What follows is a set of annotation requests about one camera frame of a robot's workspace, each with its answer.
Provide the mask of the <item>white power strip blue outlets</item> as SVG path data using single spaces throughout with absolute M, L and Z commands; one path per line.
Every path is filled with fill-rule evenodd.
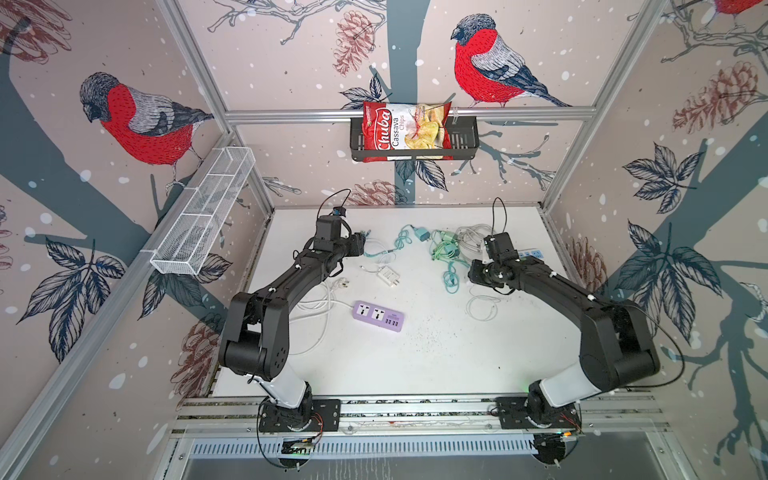
M 545 260 L 543 252 L 540 249 L 521 249 L 518 250 L 518 256 L 521 260 L 527 258 L 535 258 L 537 261 L 543 262 Z

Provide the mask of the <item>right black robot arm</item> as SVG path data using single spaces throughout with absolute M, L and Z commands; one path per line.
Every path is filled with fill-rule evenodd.
M 547 426 L 578 401 L 660 371 L 648 321 L 636 303 L 590 293 L 542 260 L 520 256 L 506 232 L 486 236 L 483 245 L 489 261 L 471 263 L 471 283 L 503 295 L 516 291 L 532 295 L 571 321 L 581 334 L 575 363 L 529 385 L 526 409 L 533 424 Z

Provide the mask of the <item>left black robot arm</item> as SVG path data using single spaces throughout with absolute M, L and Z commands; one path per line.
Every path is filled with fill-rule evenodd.
M 236 294 L 219 339 L 218 363 L 256 380 L 274 411 L 296 428 L 310 421 L 313 406 L 309 383 L 288 365 L 290 313 L 310 290 L 342 272 L 345 258 L 364 253 L 365 235 L 354 232 L 345 215 L 335 207 L 319 216 L 290 268 L 254 293 Z

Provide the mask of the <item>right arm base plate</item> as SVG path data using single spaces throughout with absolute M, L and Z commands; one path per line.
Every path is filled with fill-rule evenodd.
M 552 407 L 544 400 L 528 397 L 497 397 L 488 413 L 505 430 L 559 429 L 580 431 L 582 421 L 575 403 Z

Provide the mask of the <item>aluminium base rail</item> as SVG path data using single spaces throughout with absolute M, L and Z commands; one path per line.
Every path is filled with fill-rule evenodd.
M 333 435 L 458 433 L 613 433 L 670 431 L 670 423 L 648 391 L 617 391 L 566 407 L 543 427 L 535 426 L 513 394 L 319 396 L 308 432 Z M 168 427 L 171 436 L 289 433 L 259 397 L 187 400 Z

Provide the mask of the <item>black wall basket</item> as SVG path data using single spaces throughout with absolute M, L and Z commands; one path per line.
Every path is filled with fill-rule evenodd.
M 472 160 L 479 149 L 479 134 L 475 117 L 451 117 L 446 125 L 446 139 L 450 140 L 450 148 L 427 150 L 370 150 L 364 148 L 363 120 L 353 118 L 350 124 L 349 147 L 351 157 L 356 162 L 369 162 L 374 158 L 384 158 L 386 161 L 404 160 Z

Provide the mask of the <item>teal charger adapter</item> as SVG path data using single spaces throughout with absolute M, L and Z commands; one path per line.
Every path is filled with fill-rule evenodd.
M 415 227 L 414 233 L 416 237 L 422 242 L 427 241 L 431 236 L 429 230 L 424 227 Z

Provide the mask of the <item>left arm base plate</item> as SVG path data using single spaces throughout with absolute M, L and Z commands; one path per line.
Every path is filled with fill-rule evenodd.
M 296 409 L 279 407 L 267 400 L 258 413 L 259 433 L 336 432 L 341 416 L 339 399 L 313 399 Z

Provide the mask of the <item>purple power socket strip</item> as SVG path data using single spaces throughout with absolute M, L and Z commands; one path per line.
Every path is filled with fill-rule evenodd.
M 400 332 L 405 320 L 402 312 L 361 301 L 354 303 L 352 316 L 358 321 L 392 332 Z

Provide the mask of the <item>white charger adapter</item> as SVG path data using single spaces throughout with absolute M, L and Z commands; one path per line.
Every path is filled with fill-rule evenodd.
M 376 275 L 390 287 L 396 287 L 400 284 L 401 275 L 389 266 L 381 267 Z

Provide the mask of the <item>red cassava chips bag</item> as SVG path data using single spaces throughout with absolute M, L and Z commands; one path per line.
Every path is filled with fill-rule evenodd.
M 364 156 L 363 162 L 394 159 L 392 153 L 406 150 L 450 149 L 446 123 L 451 103 L 401 104 L 364 102 L 362 137 L 365 152 L 388 156 Z

